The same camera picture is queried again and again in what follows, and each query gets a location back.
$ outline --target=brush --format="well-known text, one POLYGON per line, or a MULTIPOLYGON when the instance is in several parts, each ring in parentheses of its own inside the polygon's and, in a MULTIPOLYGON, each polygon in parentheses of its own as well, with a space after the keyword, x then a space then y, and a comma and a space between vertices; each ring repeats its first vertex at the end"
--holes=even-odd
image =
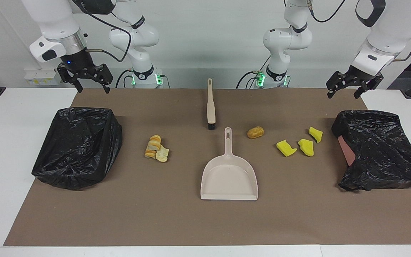
POLYGON ((207 80, 207 91, 209 99, 207 100, 207 125, 209 130, 215 129, 215 103, 213 102, 212 94, 212 79, 207 80))

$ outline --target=dustpan handle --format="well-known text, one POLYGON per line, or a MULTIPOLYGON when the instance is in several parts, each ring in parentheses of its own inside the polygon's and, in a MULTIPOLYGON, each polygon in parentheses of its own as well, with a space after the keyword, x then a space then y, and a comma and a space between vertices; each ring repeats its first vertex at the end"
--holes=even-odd
POLYGON ((230 127, 225 128, 225 155, 233 155, 233 130, 230 127))

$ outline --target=sponge piece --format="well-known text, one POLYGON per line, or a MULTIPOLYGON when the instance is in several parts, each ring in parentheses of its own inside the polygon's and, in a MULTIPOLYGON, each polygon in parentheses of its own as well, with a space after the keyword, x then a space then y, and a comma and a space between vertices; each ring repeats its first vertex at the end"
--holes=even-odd
POLYGON ((317 130, 314 127, 309 128, 309 134, 315 138, 317 143, 321 142, 321 138, 323 137, 323 131, 317 130))
POLYGON ((285 157, 288 157, 297 151, 297 148, 292 148, 291 145, 286 142, 286 140, 278 142, 277 148, 280 150, 280 152, 283 153, 285 157))
POLYGON ((313 141, 301 139, 298 144, 300 146, 300 150, 303 151, 306 156, 313 156, 313 141))

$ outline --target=power outlet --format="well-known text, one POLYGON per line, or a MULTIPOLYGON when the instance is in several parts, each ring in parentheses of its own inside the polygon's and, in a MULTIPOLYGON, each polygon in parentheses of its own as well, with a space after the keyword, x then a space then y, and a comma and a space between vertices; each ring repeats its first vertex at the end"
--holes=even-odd
POLYGON ((25 80, 31 86, 58 86, 61 77, 55 70, 26 70, 25 80))

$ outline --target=brown tabletop mat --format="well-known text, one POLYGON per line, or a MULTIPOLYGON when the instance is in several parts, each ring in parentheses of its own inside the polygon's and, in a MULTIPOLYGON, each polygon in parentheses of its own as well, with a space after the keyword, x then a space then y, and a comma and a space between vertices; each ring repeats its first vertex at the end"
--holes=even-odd
POLYGON ((342 192, 346 169, 331 133, 338 112, 365 109, 354 90, 333 99, 323 89, 215 90, 217 129, 207 130, 201 89, 85 89, 72 106, 113 110, 123 146, 103 182, 68 191, 34 181, 6 246, 200 246, 272 244, 411 244, 411 189, 342 192), (265 129, 250 140, 248 129, 265 129), (259 199, 204 201, 202 171, 224 152, 250 162, 259 199), (324 131, 315 156, 284 157, 310 126, 324 131), (171 149, 169 161, 144 158, 150 136, 171 149))

